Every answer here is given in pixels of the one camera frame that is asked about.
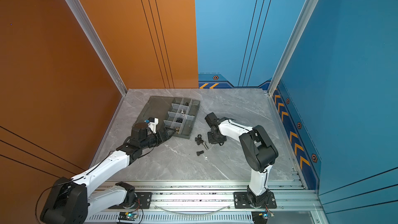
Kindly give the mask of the large black bolt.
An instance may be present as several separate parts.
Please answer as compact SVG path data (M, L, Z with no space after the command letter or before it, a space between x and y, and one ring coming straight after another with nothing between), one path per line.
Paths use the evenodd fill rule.
M196 142L197 145L201 145L201 144L204 143L201 134L198 134L198 135L197 135L197 137L195 138L195 142Z

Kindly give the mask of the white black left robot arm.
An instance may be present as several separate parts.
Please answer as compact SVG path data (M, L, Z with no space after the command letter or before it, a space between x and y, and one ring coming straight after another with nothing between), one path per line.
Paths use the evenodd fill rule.
M112 206L138 208L135 187L128 183L118 182L108 190L96 190L114 174L142 158L144 149L160 146L177 132L178 129L165 126L158 129L157 124L149 120L135 124L123 144L100 163L72 178L59 178L48 189L41 213L35 215L37 222L82 224L88 217Z

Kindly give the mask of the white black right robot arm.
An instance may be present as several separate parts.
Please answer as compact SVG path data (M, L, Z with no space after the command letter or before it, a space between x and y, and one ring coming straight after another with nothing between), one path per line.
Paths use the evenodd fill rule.
M209 143L222 146L227 138L239 141L251 167L247 192L234 194L235 207L276 209L276 199L268 188L268 180L279 153L264 127L241 125L230 118L220 119L214 113L208 114L205 121L210 127Z

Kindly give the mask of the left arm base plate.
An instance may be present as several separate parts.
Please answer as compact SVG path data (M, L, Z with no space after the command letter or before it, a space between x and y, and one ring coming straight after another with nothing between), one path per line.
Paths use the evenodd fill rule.
M132 203L122 203L109 207L109 209L150 209L152 192L136 192Z

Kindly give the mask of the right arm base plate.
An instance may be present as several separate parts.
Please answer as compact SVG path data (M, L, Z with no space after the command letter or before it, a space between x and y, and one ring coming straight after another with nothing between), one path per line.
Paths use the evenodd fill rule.
M234 206L236 209L244 208L264 208L276 209L277 203L274 193L266 191L260 196L255 196L252 192L234 192Z

